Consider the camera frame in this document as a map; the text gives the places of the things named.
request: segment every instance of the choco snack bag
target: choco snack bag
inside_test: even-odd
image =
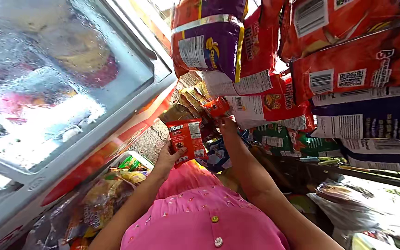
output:
[[[280,10],[275,6],[266,7],[263,4],[244,21],[245,36],[239,82],[233,82],[221,72],[203,72],[209,94],[219,97],[275,92],[278,83],[282,81],[281,76],[274,72]]]
[[[208,159],[200,133],[201,118],[167,122],[174,152],[186,147],[187,151],[175,162],[175,168],[194,158]]]
[[[218,70],[240,81],[247,0],[182,0],[175,6],[172,60],[177,77]]]
[[[296,0],[285,5],[279,55],[285,62],[400,25],[400,0]]]
[[[276,122],[287,128],[312,131],[314,119],[309,102],[294,104],[291,77],[286,77],[275,90],[275,94],[262,96],[225,97],[240,128]]]
[[[400,86],[400,28],[313,53],[292,63],[295,101],[316,94]]]

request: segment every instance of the small red packet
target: small red packet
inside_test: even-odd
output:
[[[197,118],[166,123],[174,151],[187,148],[184,155],[175,162],[175,168],[194,158],[208,159],[200,133],[201,121],[201,118]]]
[[[221,117],[225,116],[226,112],[229,110],[229,103],[225,100],[224,97],[219,97],[215,100],[212,100],[202,107],[208,112],[212,117]]]

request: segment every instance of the cartoon logo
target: cartoon logo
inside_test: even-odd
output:
[[[219,44],[213,41],[212,37],[209,37],[206,40],[206,48],[210,50],[209,59],[211,60],[211,64],[213,68],[217,68],[216,61],[214,59],[214,54],[217,54],[217,59],[220,57]]]

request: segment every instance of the red snack bag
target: red snack bag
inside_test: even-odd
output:
[[[279,82],[274,73],[281,4],[261,5],[244,21],[245,36],[241,56],[241,79],[234,83],[225,74],[203,72],[208,93],[212,96],[249,96],[272,94]]]
[[[296,0],[285,5],[280,57],[288,62],[400,22],[400,0]]]
[[[275,94],[226,97],[240,128],[247,129],[276,122],[287,128],[312,131],[314,119],[309,102],[306,100],[300,105],[294,104],[291,77],[287,77],[275,89]]]
[[[174,151],[186,147],[187,151],[175,163],[175,168],[194,158],[208,159],[200,133],[201,118],[167,122]]]
[[[295,98],[400,86],[400,27],[316,52],[292,63]]]
[[[214,118],[224,116],[229,110],[229,104],[223,97],[212,100],[207,104],[202,105],[202,107]]]

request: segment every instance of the candy wrapper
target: candy wrapper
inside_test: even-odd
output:
[[[316,106],[318,138],[400,140],[400,96]]]
[[[183,0],[176,5],[171,40],[177,77],[218,70],[238,82],[246,13],[247,0]]]
[[[288,129],[292,147],[302,156],[311,157],[343,157],[337,143],[330,138],[309,138],[306,133]]]
[[[400,0],[288,2],[279,52],[285,62],[354,37],[400,26]]]
[[[288,128],[311,131],[314,119],[310,112],[309,102],[295,105],[291,78],[277,89],[277,94],[248,97],[226,97],[231,113],[235,116],[241,129],[253,128],[276,122]]]
[[[392,139],[341,139],[350,165],[363,169],[400,172],[400,141]]]
[[[203,72],[209,94],[219,96],[246,96],[272,94],[282,81],[274,73],[278,42],[278,11],[260,6],[244,22],[245,39],[241,59],[241,79],[232,81],[218,71]]]
[[[265,151],[275,156],[300,157],[300,154],[293,152],[291,140],[286,127],[271,123],[249,129],[249,138],[262,143]]]
[[[317,94],[400,86],[400,27],[296,60],[292,80],[297,103]]]
[[[183,147],[187,148],[184,155],[175,163],[175,168],[194,158],[208,159],[201,138],[200,122],[201,119],[197,118],[166,123],[172,141],[172,149],[176,152]]]

